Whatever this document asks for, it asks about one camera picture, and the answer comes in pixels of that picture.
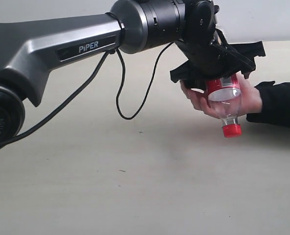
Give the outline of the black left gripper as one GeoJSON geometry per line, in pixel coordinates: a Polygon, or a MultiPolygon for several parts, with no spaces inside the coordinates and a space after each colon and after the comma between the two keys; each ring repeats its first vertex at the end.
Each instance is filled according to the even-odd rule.
{"type": "Polygon", "coordinates": [[[244,78],[256,70],[256,57],[266,57],[262,41],[229,44],[217,28],[220,7],[212,0],[185,0],[185,27],[177,43],[189,61],[170,71],[185,94],[206,91],[206,78],[220,78],[241,71],[244,78]]]}

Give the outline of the black-sleeved forearm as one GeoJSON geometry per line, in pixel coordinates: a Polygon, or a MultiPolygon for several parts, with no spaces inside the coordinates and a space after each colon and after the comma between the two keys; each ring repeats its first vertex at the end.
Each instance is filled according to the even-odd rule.
{"type": "Polygon", "coordinates": [[[290,82],[264,81],[255,86],[262,100],[261,111],[247,114],[248,122],[290,128],[290,82]]]}

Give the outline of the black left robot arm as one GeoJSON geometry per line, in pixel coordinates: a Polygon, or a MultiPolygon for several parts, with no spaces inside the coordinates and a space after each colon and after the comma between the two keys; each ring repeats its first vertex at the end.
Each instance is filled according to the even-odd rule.
{"type": "Polygon", "coordinates": [[[23,101],[40,105],[49,74],[60,67],[102,54],[135,54],[176,44],[187,61],[170,72],[187,88],[255,71],[264,57],[262,42],[230,44],[217,28],[217,6],[211,0],[119,0],[105,14],[0,23],[0,149],[47,123],[53,111],[20,133],[23,101]]]}

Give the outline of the person's open hand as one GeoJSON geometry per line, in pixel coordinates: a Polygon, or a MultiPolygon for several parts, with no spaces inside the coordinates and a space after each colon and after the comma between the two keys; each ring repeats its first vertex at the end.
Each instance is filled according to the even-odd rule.
{"type": "MultiPolygon", "coordinates": [[[[242,103],[239,116],[261,113],[263,102],[258,89],[253,87],[242,75],[237,75],[237,79],[242,93],[242,103]]],[[[195,110],[202,111],[205,115],[219,119],[215,110],[208,104],[206,93],[186,88],[183,81],[180,81],[180,88],[186,98],[190,100],[195,110]]]]}

